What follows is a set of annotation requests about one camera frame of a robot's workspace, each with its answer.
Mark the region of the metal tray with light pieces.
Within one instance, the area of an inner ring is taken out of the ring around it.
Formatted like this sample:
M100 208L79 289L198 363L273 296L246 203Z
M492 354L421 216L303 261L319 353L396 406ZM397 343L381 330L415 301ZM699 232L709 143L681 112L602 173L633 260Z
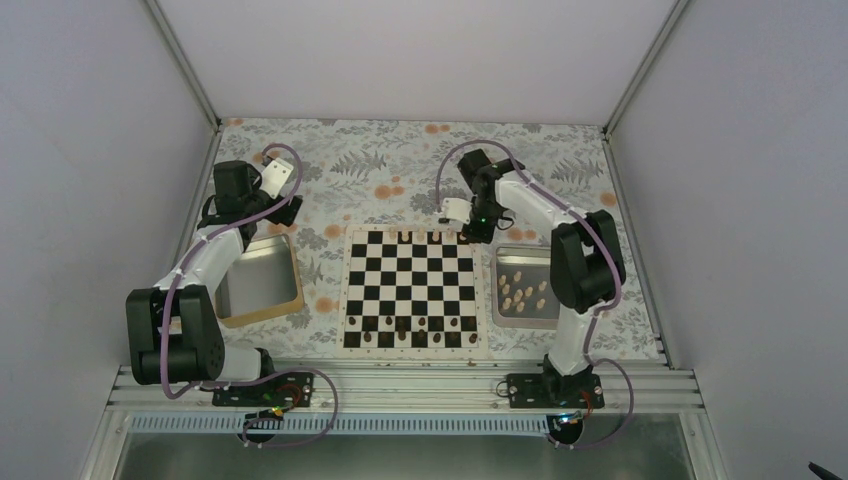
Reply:
M494 323L502 328L555 330L572 315L550 283L548 247L505 245L491 262Z

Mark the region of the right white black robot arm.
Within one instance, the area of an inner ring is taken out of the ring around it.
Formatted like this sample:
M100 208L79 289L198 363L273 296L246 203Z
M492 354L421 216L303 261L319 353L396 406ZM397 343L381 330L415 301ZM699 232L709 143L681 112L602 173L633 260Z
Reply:
M511 158L493 163L477 149L460 158L458 170L472 192L456 217L468 240L491 243L506 212L549 233L548 285L561 307L554 344L543 359L541 391L549 404L565 407L592 388L588 342L626 278L615 221L605 210L567 204Z

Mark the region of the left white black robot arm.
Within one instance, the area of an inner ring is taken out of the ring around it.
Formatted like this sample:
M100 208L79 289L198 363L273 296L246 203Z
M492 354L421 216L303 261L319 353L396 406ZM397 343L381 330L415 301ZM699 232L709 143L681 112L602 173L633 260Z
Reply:
M294 171L281 159L263 169L244 161L214 167L215 192L203 205L189 250L154 286L135 289L126 299L137 383L239 382L239 392L255 405L276 396L279 380L268 370L268 353L226 345L213 297L259 221L294 222L302 198L285 189Z

